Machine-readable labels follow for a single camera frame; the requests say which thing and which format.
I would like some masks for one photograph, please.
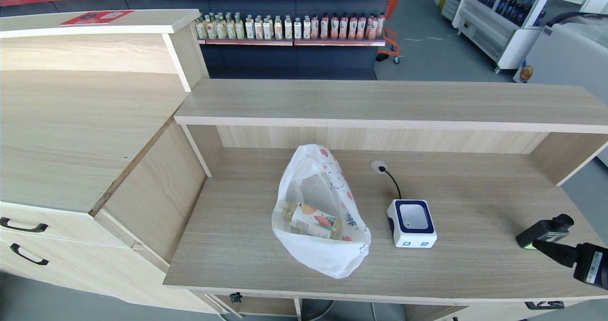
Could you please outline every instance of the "floor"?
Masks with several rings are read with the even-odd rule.
[[[387,27],[399,36],[401,63],[392,59],[376,64],[379,80],[441,80],[512,82],[511,71],[496,75],[492,61],[465,36],[456,36],[433,0],[401,0]],[[576,206],[608,243],[608,168],[589,163],[564,185]],[[304,318],[321,312],[329,302],[305,300]],[[378,321],[403,321],[398,304],[376,304]],[[218,321],[215,315],[128,304],[113,297],[59,288],[16,276],[0,275],[2,321]],[[229,321],[238,320],[226,315]],[[287,317],[247,316],[246,321],[293,321]],[[371,321],[369,303],[336,302],[321,321]],[[608,300],[584,302],[530,321],[608,321]]]

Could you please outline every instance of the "black drawer handle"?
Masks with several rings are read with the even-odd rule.
[[[44,230],[46,230],[46,228],[48,227],[47,224],[38,224],[38,226],[36,226],[35,228],[19,228],[9,226],[9,221],[10,219],[8,217],[0,217],[0,226],[10,228],[11,230],[32,232],[33,234],[39,234],[41,232],[44,232]]]
[[[26,260],[31,261],[34,264],[38,264],[38,265],[47,265],[48,264],[48,260],[41,260],[41,261],[33,261],[30,258],[22,255],[19,253],[19,248],[21,246],[19,246],[18,244],[13,243],[13,245],[10,246],[10,249],[13,250],[13,252],[15,252],[16,254],[18,254],[20,257],[26,258]]]

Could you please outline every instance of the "cabinet door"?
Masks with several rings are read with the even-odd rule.
[[[135,304],[217,314],[191,292],[163,286],[165,274],[134,250],[14,232],[1,239],[0,270],[7,273]]]

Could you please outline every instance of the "white plastic bag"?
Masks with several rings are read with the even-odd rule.
[[[342,220],[339,239],[291,233],[286,202],[303,202]],[[278,186],[272,231],[300,263],[333,278],[352,273],[369,253],[371,233],[361,219],[340,165],[325,146],[297,148]]]

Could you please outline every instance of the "orange shopping cart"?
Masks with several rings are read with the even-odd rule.
[[[397,3],[399,3],[399,0],[389,0],[389,4],[386,7],[385,13],[386,20],[390,20],[390,17],[393,14],[395,7],[397,7]],[[395,34],[391,29],[388,29],[387,27],[383,27],[382,32],[384,34],[384,41],[387,42],[387,44],[390,44],[390,50],[378,50],[378,53],[393,55],[395,57],[393,61],[395,62],[395,64],[399,64],[401,62],[401,60],[399,60],[399,53],[401,53],[401,47],[397,43],[397,34]]]

